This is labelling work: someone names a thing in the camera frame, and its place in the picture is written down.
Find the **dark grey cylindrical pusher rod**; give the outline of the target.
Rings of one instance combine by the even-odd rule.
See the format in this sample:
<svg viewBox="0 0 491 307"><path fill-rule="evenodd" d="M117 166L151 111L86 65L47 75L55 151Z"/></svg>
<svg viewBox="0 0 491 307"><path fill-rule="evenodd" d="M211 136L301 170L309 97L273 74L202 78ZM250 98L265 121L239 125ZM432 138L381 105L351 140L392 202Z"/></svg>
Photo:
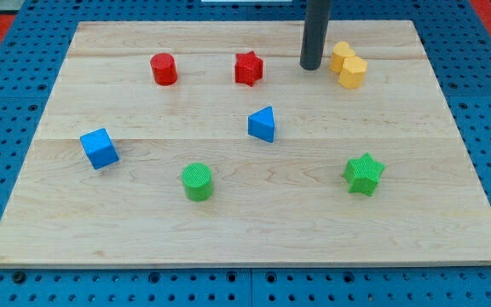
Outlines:
<svg viewBox="0 0 491 307"><path fill-rule="evenodd" d="M300 66L309 71L321 66L332 0L308 0L303 27Z"/></svg>

